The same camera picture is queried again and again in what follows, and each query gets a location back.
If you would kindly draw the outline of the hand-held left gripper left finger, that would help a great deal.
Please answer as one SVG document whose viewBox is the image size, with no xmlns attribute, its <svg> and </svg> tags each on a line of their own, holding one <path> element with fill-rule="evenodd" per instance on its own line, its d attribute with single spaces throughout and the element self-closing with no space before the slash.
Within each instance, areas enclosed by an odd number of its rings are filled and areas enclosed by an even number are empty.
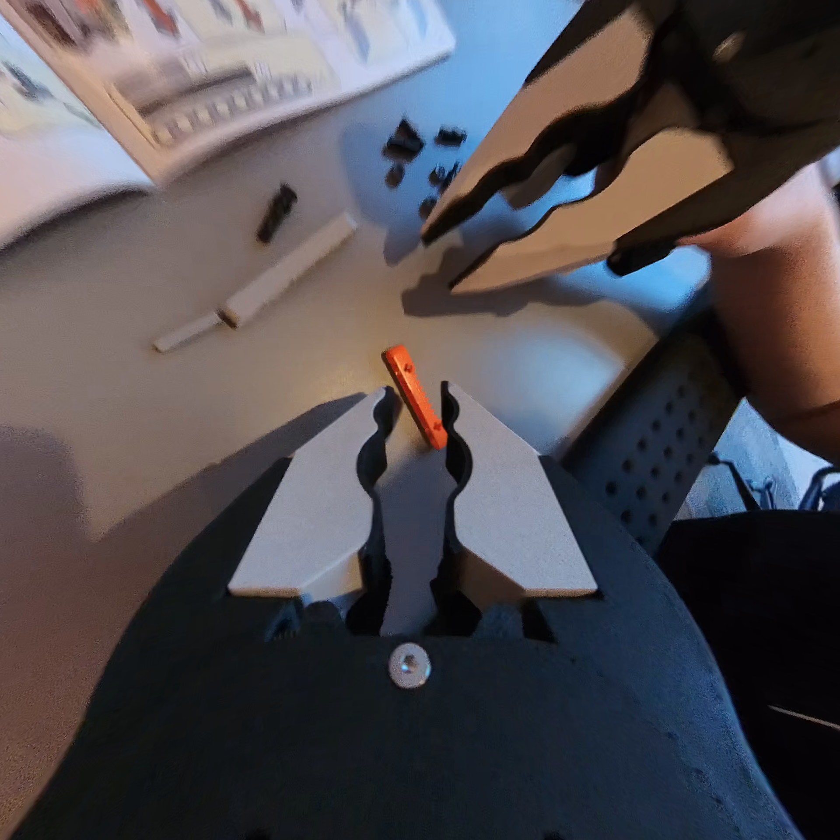
<svg viewBox="0 0 840 840">
<path fill-rule="evenodd" d="M 231 595 L 329 602 L 377 636 L 392 588 L 377 483 L 399 413 L 389 385 L 299 447 L 238 564 Z"/>
</svg>

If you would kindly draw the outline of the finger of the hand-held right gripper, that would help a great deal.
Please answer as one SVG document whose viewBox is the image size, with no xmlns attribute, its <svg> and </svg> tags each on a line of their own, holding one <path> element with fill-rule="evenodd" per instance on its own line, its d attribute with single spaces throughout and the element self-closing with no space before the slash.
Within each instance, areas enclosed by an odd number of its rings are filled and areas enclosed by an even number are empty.
<svg viewBox="0 0 840 840">
<path fill-rule="evenodd" d="M 558 205 L 519 238 L 505 241 L 460 276 L 455 295 L 520 285 L 604 260 L 618 240 L 732 170 L 721 139 L 664 129 L 629 155 L 600 192 Z"/>
<path fill-rule="evenodd" d="M 572 166 L 643 74 L 656 24 L 642 2 L 587 2 L 458 170 L 421 233 L 432 244 L 497 194 L 528 207 Z"/>
</svg>

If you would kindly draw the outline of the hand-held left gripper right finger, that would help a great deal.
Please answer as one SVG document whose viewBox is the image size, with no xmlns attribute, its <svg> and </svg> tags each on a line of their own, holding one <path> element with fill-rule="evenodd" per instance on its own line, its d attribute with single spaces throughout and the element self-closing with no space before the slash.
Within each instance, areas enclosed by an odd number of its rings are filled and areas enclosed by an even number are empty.
<svg viewBox="0 0 840 840">
<path fill-rule="evenodd" d="M 441 384 L 448 435 L 443 556 L 429 633 L 470 636 L 496 608 L 599 592 L 539 452 L 462 387 Z"/>
</svg>

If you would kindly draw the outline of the orange toy beam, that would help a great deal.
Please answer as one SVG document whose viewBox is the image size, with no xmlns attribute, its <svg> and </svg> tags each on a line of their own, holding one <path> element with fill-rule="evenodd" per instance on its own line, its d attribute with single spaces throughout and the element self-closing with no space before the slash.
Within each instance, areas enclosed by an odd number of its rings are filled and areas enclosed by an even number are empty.
<svg viewBox="0 0 840 840">
<path fill-rule="evenodd" d="M 383 351 L 382 358 L 426 444 L 435 450 L 445 449 L 447 431 L 424 390 L 407 348 L 402 344 L 394 345 Z"/>
</svg>

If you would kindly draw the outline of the person's right forearm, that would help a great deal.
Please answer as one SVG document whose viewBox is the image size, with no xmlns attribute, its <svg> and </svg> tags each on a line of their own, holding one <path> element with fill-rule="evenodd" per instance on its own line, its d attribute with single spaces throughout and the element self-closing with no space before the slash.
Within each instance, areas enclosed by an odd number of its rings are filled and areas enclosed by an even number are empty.
<svg viewBox="0 0 840 840">
<path fill-rule="evenodd" d="M 811 164 L 729 224 L 680 245 L 710 256 L 715 308 L 747 384 L 777 433 L 839 463 L 839 221 Z"/>
</svg>

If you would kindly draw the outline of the grey desk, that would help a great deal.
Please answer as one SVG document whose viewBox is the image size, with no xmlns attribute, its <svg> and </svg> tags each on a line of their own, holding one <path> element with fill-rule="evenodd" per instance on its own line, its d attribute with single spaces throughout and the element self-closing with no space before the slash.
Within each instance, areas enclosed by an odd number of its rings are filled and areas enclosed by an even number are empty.
<svg viewBox="0 0 840 840">
<path fill-rule="evenodd" d="M 382 351 L 408 348 L 437 409 L 440 382 L 454 382 L 561 457 L 702 283 L 706 259 L 681 249 L 634 278 L 598 265 L 488 297 L 447 293 L 479 252 L 592 178 L 520 213 L 496 199 L 420 245 L 429 173 L 473 151 L 581 3 L 441 5 L 457 39 L 445 62 L 2 254 L 2 838 L 173 559 L 278 458 L 391 384 Z M 425 145 L 392 190 L 382 147 L 403 118 Z M 441 126 L 466 142 L 437 146 Z M 297 204 L 261 245 L 282 183 Z M 353 237 L 251 323 L 154 350 L 343 212 Z"/>
</svg>

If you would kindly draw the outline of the black perforated panel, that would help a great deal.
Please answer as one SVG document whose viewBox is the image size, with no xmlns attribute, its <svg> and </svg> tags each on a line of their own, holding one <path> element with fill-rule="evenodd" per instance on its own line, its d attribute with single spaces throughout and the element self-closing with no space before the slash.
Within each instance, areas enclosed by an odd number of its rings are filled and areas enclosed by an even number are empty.
<svg viewBox="0 0 840 840">
<path fill-rule="evenodd" d="M 657 342 L 561 464 L 654 558 L 744 394 L 718 319 L 692 319 Z"/>
</svg>

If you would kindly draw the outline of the black office chair base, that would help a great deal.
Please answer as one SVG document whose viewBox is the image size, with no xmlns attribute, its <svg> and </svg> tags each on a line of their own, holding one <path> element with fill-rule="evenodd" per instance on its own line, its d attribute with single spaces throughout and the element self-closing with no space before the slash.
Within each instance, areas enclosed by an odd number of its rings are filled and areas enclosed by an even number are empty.
<svg viewBox="0 0 840 840">
<path fill-rule="evenodd" d="M 724 466 L 728 469 L 734 486 L 746 511 L 779 510 L 775 495 L 773 478 L 763 482 L 745 480 L 738 468 L 729 459 L 720 458 L 712 452 L 707 458 L 708 466 Z M 819 468 L 812 476 L 796 510 L 806 512 L 839 513 L 839 481 L 828 485 L 831 478 L 838 479 L 839 468 L 834 465 Z"/>
</svg>

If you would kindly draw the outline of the long grey toy beam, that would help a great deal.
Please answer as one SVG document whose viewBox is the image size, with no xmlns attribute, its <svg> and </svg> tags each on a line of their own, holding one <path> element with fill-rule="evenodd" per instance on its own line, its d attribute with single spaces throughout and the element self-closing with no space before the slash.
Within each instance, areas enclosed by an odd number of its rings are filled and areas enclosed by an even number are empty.
<svg viewBox="0 0 840 840">
<path fill-rule="evenodd" d="M 220 308 L 152 342 L 157 353 L 171 352 L 217 328 L 240 330 L 281 297 L 296 281 L 351 239 L 358 225 L 343 212 L 330 220 L 273 267 L 229 297 Z"/>
</svg>

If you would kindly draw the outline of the long black connector pin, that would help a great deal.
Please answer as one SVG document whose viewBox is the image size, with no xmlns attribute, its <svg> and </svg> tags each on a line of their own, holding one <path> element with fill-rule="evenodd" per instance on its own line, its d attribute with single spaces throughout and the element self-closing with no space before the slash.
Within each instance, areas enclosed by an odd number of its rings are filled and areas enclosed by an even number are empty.
<svg viewBox="0 0 840 840">
<path fill-rule="evenodd" d="M 297 192 L 287 183 L 282 183 L 279 190 L 270 199 L 255 234 L 256 241 L 268 245 L 277 234 L 298 202 Z"/>
</svg>

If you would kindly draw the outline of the open instruction booklet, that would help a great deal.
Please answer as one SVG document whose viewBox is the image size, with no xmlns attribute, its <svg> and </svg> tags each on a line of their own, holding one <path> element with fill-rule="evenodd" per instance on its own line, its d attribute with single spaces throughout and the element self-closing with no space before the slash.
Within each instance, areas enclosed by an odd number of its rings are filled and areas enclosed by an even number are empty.
<svg viewBox="0 0 840 840">
<path fill-rule="evenodd" d="M 455 45 L 437 2 L 2 1 L 2 249 Z"/>
</svg>

